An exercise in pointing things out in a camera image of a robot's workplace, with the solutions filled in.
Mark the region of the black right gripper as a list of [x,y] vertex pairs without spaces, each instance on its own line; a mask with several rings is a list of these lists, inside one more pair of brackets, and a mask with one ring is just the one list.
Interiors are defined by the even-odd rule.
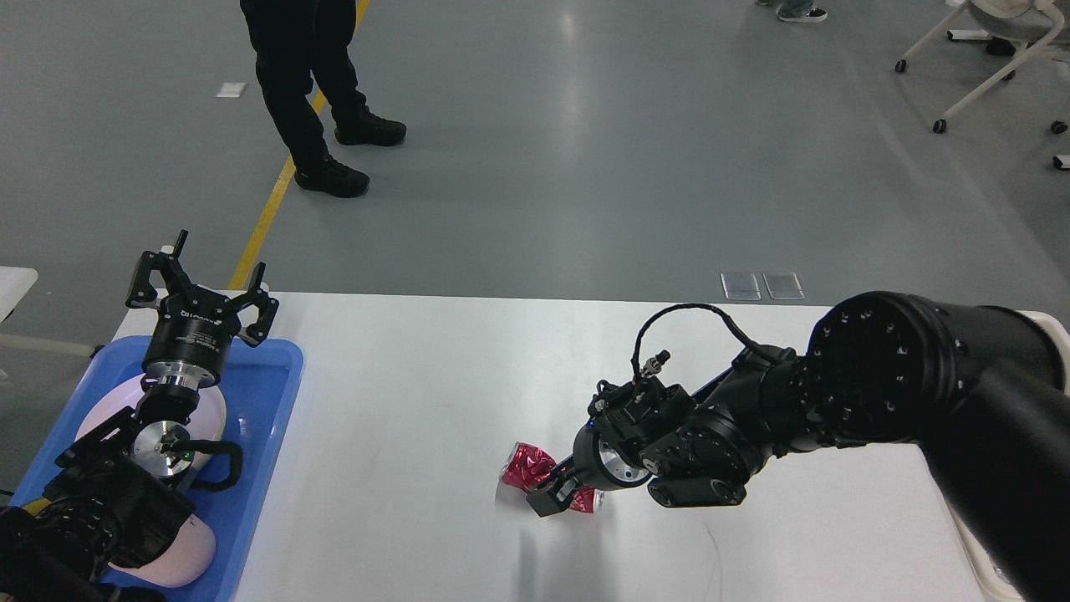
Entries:
[[553,518],[568,510],[594,514],[596,489],[612,492],[642,487],[651,477],[652,472],[629,464],[588,422],[574,438],[574,454],[557,462],[532,487],[525,501],[539,518]]

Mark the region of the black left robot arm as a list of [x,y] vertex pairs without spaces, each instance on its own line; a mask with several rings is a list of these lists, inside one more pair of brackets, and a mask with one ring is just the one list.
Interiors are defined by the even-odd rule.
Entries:
[[259,346],[279,303],[263,284],[264,263],[231,298],[195,285],[180,263],[187,231],[146,251],[125,304],[154,309],[142,397],[114,411],[56,457],[58,475],[39,510],[3,507],[3,595],[12,601],[163,601],[159,589],[100,583],[110,565],[142,569],[175,560],[173,588],[199,578],[215,538],[196,518],[187,489],[236,487],[244,454],[232,441],[192,435],[200,392],[217,385],[234,339]]

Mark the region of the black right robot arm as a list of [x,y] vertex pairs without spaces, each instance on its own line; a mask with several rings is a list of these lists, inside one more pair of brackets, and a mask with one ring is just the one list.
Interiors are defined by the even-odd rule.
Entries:
[[834,305],[808,348],[761,345],[727,311],[742,352],[689,392],[659,379],[601,380],[572,454],[528,489],[539,518],[582,489],[646,487],[669,509],[733,507],[773,457],[912,443],[956,515],[1027,601],[1067,598],[1067,331],[1002,306],[868,291]]

